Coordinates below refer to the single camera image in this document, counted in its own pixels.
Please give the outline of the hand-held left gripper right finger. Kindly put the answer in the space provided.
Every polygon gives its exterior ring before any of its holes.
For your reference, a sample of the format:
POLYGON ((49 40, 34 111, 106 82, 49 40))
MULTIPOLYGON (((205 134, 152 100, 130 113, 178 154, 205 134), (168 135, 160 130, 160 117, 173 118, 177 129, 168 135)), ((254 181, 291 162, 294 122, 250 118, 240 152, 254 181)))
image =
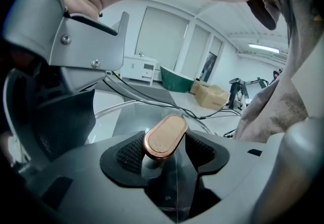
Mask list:
POLYGON ((266 143, 239 142, 200 131, 224 146, 228 163, 202 177, 220 201, 190 223, 315 223, 323 210, 323 119, 308 118, 266 143))

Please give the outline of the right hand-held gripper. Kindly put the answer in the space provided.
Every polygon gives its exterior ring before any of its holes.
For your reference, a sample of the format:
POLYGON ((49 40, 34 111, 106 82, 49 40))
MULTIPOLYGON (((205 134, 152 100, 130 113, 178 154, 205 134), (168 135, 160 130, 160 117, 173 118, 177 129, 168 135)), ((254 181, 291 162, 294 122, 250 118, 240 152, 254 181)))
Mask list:
POLYGON ((4 39, 60 68, 68 91, 78 92, 122 67, 129 15, 114 30, 90 17, 69 14, 63 0, 15 0, 4 39))

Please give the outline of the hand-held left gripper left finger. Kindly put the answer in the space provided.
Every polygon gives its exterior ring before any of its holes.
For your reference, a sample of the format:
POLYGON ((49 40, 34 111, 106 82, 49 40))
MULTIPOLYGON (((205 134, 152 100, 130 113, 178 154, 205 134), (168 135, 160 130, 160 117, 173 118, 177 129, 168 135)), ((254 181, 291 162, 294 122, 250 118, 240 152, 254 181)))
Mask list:
POLYGON ((144 132, 83 145, 26 184, 63 223, 164 223, 141 176, 144 132))

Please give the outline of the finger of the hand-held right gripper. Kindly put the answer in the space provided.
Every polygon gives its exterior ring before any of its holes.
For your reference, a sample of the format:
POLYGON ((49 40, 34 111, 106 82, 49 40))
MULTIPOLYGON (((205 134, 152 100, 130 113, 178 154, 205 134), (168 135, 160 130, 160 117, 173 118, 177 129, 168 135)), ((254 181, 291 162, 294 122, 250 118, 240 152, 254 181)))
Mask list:
POLYGON ((25 73, 12 69, 3 88, 3 106, 11 132, 18 137, 30 157, 32 166, 44 169, 50 160, 38 144, 32 127, 35 111, 35 82, 25 73))

